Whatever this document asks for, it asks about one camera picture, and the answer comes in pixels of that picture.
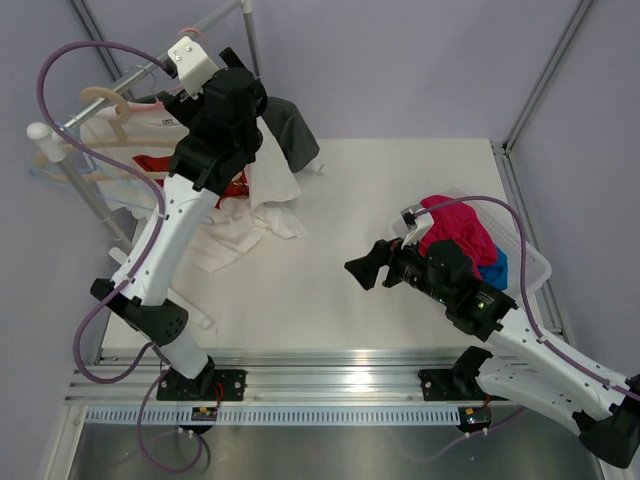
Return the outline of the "white Coca-Cola t-shirt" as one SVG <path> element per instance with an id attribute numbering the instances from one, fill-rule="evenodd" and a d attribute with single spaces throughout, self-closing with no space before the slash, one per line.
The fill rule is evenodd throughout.
<path id="1" fill-rule="evenodd" d="M 188 130 L 160 107 L 129 104 L 132 114 L 122 130 L 127 140 L 171 142 L 175 145 Z M 119 140 L 110 125 L 117 108 L 107 107 L 80 127 L 81 142 L 89 146 Z M 251 250 L 268 230 L 282 239 L 301 238 L 307 231 L 286 202 L 301 195 L 286 157 L 276 137 L 263 119 L 258 120 L 263 144 L 256 161 L 238 174 L 221 200 L 206 215 L 184 255 L 207 272 L 220 270 Z M 145 172 L 167 172 L 174 146 L 142 145 L 89 146 L 109 158 Z M 127 209 L 134 218 L 146 222 L 157 208 L 157 199 L 137 178 L 118 179 L 127 173 L 99 159 L 92 159 L 107 180 L 97 181 L 100 195 L 111 210 Z"/>

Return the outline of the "pink plastic hanger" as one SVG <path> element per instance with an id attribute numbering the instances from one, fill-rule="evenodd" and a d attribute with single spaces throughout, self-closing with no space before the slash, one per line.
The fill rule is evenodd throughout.
<path id="1" fill-rule="evenodd" d="M 180 92 L 181 90 L 179 88 L 162 90 L 156 94 L 134 99 L 132 102 L 129 102 L 128 105 L 132 111 L 162 110 L 164 108 L 163 100 L 174 97 Z"/>

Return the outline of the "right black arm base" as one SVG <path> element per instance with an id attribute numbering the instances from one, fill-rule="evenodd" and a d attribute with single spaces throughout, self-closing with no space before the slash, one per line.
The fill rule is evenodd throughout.
<path id="1" fill-rule="evenodd" d="M 422 369 L 418 372 L 425 401 L 480 401 L 491 396 L 471 374 L 454 369 Z"/>

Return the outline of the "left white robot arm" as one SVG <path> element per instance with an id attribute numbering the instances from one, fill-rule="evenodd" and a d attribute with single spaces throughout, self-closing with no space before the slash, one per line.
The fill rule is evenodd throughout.
<path id="1" fill-rule="evenodd" d="M 212 400 L 223 395 L 215 363 L 187 329 L 187 311 L 167 292 L 187 246 L 201 221 L 227 187 L 253 163 L 263 136 L 258 119 L 267 106 L 261 81 L 231 48 L 221 51 L 216 67 L 186 39 L 169 51 L 183 90 L 161 101 L 188 133 L 176 145 L 163 183 L 160 212 L 149 221 L 111 279 L 97 279 L 92 295 L 133 330 L 145 336 L 169 369 L 157 397 Z"/>

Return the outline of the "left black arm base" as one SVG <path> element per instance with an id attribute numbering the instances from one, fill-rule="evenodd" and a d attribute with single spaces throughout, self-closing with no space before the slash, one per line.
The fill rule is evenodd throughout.
<path id="1" fill-rule="evenodd" d="M 247 371 L 214 369 L 197 379 L 186 379 L 170 369 L 157 389 L 156 399 L 176 402 L 240 402 L 244 400 Z"/>

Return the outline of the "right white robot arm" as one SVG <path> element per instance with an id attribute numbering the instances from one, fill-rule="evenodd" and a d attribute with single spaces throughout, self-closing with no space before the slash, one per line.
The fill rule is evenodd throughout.
<path id="1" fill-rule="evenodd" d="M 519 371 L 470 347 L 453 368 L 460 395 L 482 391 L 516 402 L 570 430 L 598 459 L 620 469 L 630 466 L 639 448 L 638 377 L 599 364 L 538 326 L 514 299 L 474 275 L 471 259 L 454 241 L 438 241 L 420 254 L 400 239 L 379 240 L 344 267 L 366 290 L 386 268 L 385 287 L 408 284 L 442 304 L 458 330 L 528 367 Z"/>

